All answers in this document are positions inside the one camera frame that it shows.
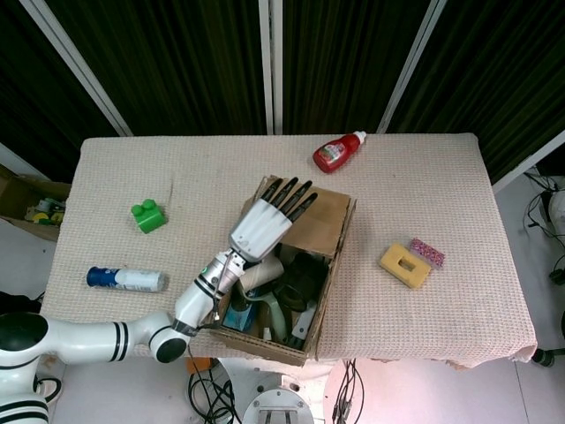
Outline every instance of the pink sponge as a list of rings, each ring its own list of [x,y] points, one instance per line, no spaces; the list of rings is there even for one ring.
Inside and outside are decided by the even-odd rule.
[[[410,242],[410,251],[416,256],[420,257],[434,269],[441,269],[443,267],[443,260],[445,254],[435,250],[433,247],[427,245],[419,238],[413,238]]]

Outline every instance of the robot finger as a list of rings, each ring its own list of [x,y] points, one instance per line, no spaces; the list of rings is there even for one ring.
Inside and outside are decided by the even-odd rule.
[[[285,215],[290,211],[290,209],[297,204],[302,196],[308,191],[308,189],[312,186],[312,181],[308,180],[302,186],[296,190],[294,194],[287,200],[284,205],[282,205],[281,212]]]
[[[264,201],[270,201],[271,197],[273,197],[273,194],[275,194],[276,189],[279,188],[279,186],[281,185],[282,182],[283,182],[283,179],[278,178],[273,184],[271,184],[268,187],[267,190],[265,190],[265,192],[261,196],[261,199],[264,200]]]
[[[273,201],[271,201],[271,205],[275,208],[278,208],[281,202],[286,198],[286,196],[292,190],[292,187],[298,182],[298,178],[294,177],[291,181],[286,183],[286,185],[281,189],[281,191],[275,196]]]
[[[294,223],[297,219],[299,219],[299,217],[305,213],[305,211],[310,208],[310,206],[312,206],[312,204],[314,203],[314,201],[318,198],[318,194],[317,193],[312,193],[310,194],[305,201],[303,201],[302,203],[300,203],[296,209],[294,209],[290,215],[288,215],[287,217],[289,218],[289,221],[291,221],[292,223]]]

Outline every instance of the green toy block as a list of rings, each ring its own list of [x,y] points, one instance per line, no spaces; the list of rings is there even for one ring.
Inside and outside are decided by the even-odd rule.
[[[132,214],[139,228],[146,234],[167,223],[167,219],[153,199],[145,199],[140,205],[133,205]]]

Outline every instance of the yellow sponge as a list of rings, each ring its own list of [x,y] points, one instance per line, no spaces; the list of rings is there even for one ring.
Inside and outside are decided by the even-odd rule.
[[[432,269],[398,243],[394,243],[380,258],[380,265],[411,289],[419,288]]]

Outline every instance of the beige tablecloth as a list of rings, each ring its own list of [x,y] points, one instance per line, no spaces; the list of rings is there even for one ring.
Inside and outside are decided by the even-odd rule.
[[[331,136],[137,137],[85,141],[42,313],[73,322],[127,321],[174,310],[218,251],[262,177],[275,174],[358,199],[331,292],[320,358],[428,358],[474,367],[527,360],[536,338],[501,218],[472,134],[370,135],[332,175],[313,164]],[[144,235],[130,207],[153,198],[169,223]],[[378,265],[418,237],[446,255],[421,290]],[[96,290],[92,266],[159,269],[169,289]],[[198,356],[247,356],[205,331]],[[147,353],[138,349],[138,353]]]

